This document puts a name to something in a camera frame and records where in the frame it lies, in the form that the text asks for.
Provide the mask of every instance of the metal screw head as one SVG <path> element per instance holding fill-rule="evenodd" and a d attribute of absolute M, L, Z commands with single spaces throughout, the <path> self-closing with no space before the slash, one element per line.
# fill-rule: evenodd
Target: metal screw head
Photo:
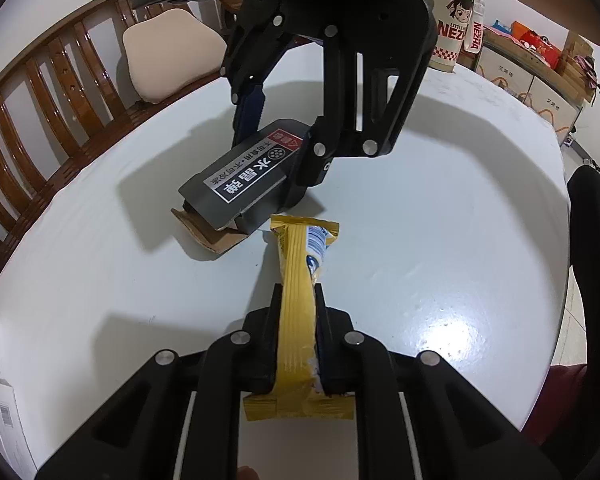
<path fill-rule="evenodd" d="M 157 362 L 160 366 L 166 366 L 173 363 L 176 358 L 176 354 L 174 354 L 171 350 L 161 350 L 155 355 L 155 362 Z"/>
<path fill-rule="evenodd" d="M 436 366 L 440 362 L 440 356 L 431 350 L 420 354 L 420 360 L 427 366 Z"/>
<path fill-rule="evenodd" d="M 375 155 L 378 152 L 378 143 L 372 139 L 367 139 L 362 144 L 362 151 L 368 156 Z"/>
<path fill-rule="evenodd" d="M 324 35 L 327 38 L 333 38 L 337 33 L 338 33 L 338 27 L 336 27 L 335 25 L 327 25 L 324 28 Z"/>
<path fill-rule="evenodd" d="M 249 341 L 251 341 L 251 335 L 244 330 L 238 330 L 231 334 L 231 342 L 234 345 L 246 345 Z"/>
<path fill-rule="evenodd" d="M 323 143 L 316 142 L 314 144 L 314 153 L 317 156 L 323 156 L 326 152 L 327 152 L 327 148 L 325 147 L 325 145 Z"/>
<path fill-rule="evenodd" d="M 350 345 L 359 345 L 365 340 L 365 337 L 360 333 L 353 330 L 352 332 L 347 332 L 344 335 L 344 341 L 349 343 Z"/>

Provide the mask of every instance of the white cup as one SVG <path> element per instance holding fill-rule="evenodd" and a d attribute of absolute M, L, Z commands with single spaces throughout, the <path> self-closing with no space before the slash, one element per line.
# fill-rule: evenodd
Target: white cup
<path fill-rule="evenodd" d="M 474 0 L 433 0 L 438 41 L 429 66 L 452 72 L 471 18 Z"/>

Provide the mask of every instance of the white tablecloth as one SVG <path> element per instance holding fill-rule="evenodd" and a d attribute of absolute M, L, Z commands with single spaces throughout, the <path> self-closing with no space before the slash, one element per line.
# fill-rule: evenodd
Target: white tablecloth
<path fill-rule="evenodd" d="M 319 46 L 285 54 L 262 124 L 313 123 L 321 79 Z M 179 186 L 230 146 L 229 94 L 217 80 L 101 156 L 0 275 L 2 376 L 38 465 L 157 349 L 205 349 L 268 305 L 280 272 L 267 224 L 216 258 L 170 213 Z M 394 151 L 336 160 L 292 213 L 341 224 L 321 279 L 330 306 L 390 350 L 439 351 L 522 427 L 568 273 L 568 195 L 548 123 L 461 66 L 429 69 Z M 244 423 L 239 460 L 263 480 L 354 478 L 354 424 Z"/>

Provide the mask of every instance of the snack wrapper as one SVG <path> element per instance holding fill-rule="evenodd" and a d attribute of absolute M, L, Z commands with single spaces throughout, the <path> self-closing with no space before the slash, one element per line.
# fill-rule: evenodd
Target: snack wrapper
<path fill-rule="evenodd" d="M 315 218 L 271 216 L 282 270 L 276 383 L 270 394 L 244 399 L 247 420 L 312 416 L 353 418 L 353 396 L 326 396 L 315 353 L 314 285 L 340 225 Z"/>

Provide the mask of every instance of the wooden chair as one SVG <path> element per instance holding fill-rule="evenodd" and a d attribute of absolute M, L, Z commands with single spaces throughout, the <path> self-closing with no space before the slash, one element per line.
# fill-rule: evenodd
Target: wooden chair
<path fill-rule="evenodd" d="M 0 270 L 56 192 L 71 182 L 80 170 L 152 115 L 218 77 L 217 73 L 205 76 L 157 105 L 140 101 L 125 107 L 96 52 L 85 26 L 85 20 L 95 12 L 108 8 L 114 10 L 123 27 L 130 27 L 138 21 L 157 16 L 171 7 L 173 6 L 169 4 L 151 5 L 134 12 L 130 0 L 93 0 L 41 34 L 0 73 L 0 134 L 8 152 L 3 153 L 0 148 L 0 190 L 19 213 L 19 216 L 14 218 L 0 201 L 0 224 L 8 232 L 0 245 Z M 188 6 L 182 8 L 190 12 Z M 64 47 L 61 36 L 65 38 L 68 34 L 73 39 L 72 52 L 76 57 L 79 55 L 88 67 L 93 83 L 112 117 L 107 123 L 98 116 L 94 103 L 90 102 L 85 94 L 77 69 L 73 66 Z M 47 66 L 50 72 L 55 73 L 59 82 L 61 92 L 58 93 L 63 93 L 58 95 L 58 99 L 65 100 L 63 105 L 68 106 L 66 109 L 74 114 L 88 136 L 88 140 L 82 145 L 72 134 L 52 97 L 37 61 L 39 56 L 49 58 L 50 63 L 47 63 Z M 48 180 L 45 180 L 24 148 L 1 93 L 4 85 L 11 78 L 23 71 L 29 83 L 32 99 L 42 111 L 46 124 L 68 156 L 68 160 Z M 13 165 L 24 181 L 24 186 L 11 171 L 6 161 L 7 157 L 13 161 Z"/>

